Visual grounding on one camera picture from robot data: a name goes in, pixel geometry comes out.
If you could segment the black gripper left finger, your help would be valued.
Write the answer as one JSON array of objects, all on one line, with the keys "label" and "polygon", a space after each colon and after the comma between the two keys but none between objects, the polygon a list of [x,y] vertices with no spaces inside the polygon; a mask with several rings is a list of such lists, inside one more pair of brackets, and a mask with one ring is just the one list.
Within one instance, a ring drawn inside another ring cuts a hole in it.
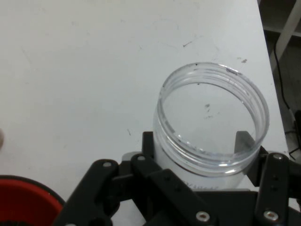
[{"label": "black gripper left finger", "polygon": [[133,200],[147,226],[217,226],[218,215],[171,170],[154,161],[154,135],[129,160],[97,160],[80,181],[55,226],[111,226],[120,203]]}]

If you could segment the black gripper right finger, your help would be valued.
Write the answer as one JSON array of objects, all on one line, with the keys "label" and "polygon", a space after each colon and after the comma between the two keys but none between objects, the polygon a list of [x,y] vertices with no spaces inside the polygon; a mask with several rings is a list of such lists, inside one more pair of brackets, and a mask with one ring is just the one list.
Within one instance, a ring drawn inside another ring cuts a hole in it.
[{"label": "black gripper right finger", "polygon": [[301,201],[301,166],[280,153],[260,147],[247,170],[258,192],[235,196],[236,226],[299,226],[301,213],[289,207],[289,198]]}]

